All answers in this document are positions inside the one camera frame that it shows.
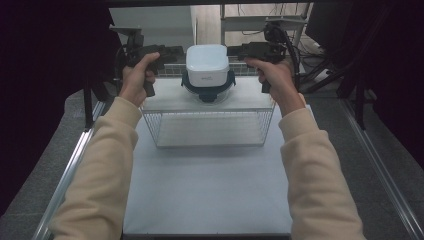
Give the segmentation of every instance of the right arm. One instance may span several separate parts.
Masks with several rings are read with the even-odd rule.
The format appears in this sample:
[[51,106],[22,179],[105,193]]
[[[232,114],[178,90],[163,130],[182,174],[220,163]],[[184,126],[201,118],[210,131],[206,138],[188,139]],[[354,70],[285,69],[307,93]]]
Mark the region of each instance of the right arm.
[[293,239],[365,239],[362,221],[340,169],[337,153],[325,131],[297,93],[287,63],[256,59],[259,80],[270,82],[270,94],[280,106],[279,126],[285,144],[281,155],[289,182],[288,203]]

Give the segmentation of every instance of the human arm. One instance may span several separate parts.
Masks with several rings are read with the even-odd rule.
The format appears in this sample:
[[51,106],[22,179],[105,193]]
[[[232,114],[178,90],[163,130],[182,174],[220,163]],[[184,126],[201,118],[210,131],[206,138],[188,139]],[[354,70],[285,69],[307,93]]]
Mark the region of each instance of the human arm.
[[[138,139],[138,106],[146,98],[145,69],[158,56],[147,55],[134,69],[124,70],[120,97],[97,120],[65,201],[50,224],[55,239],[119,239]],[[146,75],[154,81],[151,73]]]
[[261,69],[260,81],[270,82],[270,94],[284,116],[279,126],[285,139],[281,154],[289,182],[292,239],[365,239],[337,153],[305,108],[288,65],[246,62]]

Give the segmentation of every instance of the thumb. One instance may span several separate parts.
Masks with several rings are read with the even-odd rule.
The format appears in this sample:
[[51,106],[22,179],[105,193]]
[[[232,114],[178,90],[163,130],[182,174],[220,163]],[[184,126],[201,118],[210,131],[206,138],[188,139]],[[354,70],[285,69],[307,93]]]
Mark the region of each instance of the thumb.
[[264,62],[256,58],[247,57],[244,59],[247,65],[252,66],[254,68],[259,68],[262,71],[266,71],[269,68],[269,62]]
[[159,57],[160,54],[158,52],[146,54],[144,55],[143,59],[141,59],[141,61],[135,65],[134,69],[144,72],[146,71],[147,66]]

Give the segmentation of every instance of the cream sweatshirt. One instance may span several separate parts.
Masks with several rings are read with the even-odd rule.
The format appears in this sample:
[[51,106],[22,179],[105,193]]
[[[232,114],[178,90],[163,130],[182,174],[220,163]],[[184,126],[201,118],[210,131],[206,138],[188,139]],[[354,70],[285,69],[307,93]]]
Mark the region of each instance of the cream sweatshirt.
[[[115,98],[95,125],[84,158],[50,230],[55,239],[119,239],[141,112]],[[292,239],[365,239],[362,222],[325,131],[300,109],[279,123],[289,181]]]

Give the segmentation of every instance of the white plastic container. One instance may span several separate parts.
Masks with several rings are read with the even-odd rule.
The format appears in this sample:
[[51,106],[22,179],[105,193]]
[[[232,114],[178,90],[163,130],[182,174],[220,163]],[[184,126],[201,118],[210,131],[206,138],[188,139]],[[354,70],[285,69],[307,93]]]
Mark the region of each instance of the white plastic container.
[[230,67],[225,46],[191,46],[187,50],[186,64],[189,81],[194,87],[217,87],[227,81]]

